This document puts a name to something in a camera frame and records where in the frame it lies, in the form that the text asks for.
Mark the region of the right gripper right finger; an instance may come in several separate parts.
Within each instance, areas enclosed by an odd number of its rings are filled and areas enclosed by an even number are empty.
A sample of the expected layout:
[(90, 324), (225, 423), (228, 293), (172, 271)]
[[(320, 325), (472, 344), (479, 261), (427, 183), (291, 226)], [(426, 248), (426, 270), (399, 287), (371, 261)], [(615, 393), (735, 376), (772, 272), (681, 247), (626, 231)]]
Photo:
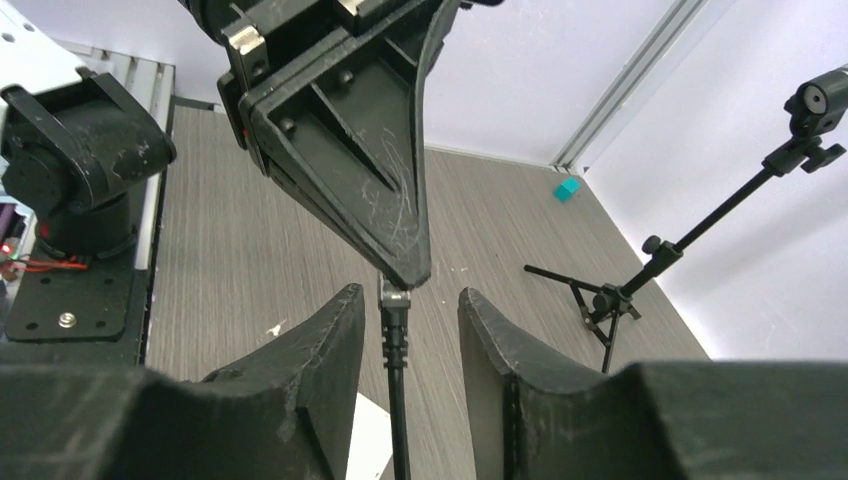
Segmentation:
[(479, 479), (633, 479), (624, 413), (607, 376), (510, 321), (480, 291), (457, 308), (468, 422)]

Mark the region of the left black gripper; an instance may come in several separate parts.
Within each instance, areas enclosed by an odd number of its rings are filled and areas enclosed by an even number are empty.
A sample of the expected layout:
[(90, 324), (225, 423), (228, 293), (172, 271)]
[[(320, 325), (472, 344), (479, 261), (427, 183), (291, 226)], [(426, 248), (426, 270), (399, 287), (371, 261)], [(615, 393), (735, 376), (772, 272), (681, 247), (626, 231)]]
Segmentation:
[(472, 1), (184, 1), (239, 147), (403, 290), (430, 276), (427, 76)]

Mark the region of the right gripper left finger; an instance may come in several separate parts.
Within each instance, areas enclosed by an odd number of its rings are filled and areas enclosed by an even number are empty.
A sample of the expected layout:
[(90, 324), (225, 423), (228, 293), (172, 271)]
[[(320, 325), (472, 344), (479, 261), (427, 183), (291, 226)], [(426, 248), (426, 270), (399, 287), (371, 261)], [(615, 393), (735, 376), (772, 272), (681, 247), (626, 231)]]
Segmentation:
[(360, 284), (310, 318), (202, 379), (201, 479), (342, 479), (365, 328)]

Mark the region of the white network switch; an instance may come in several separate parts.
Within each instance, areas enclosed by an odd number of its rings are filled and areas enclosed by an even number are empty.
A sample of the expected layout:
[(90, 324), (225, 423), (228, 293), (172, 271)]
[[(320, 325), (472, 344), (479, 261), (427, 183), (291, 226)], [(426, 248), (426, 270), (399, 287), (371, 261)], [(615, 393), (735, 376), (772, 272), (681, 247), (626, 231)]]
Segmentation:
[(357, 394), (347, 480), (379, 480), (393, 453), (390, 414), (361, 393)]

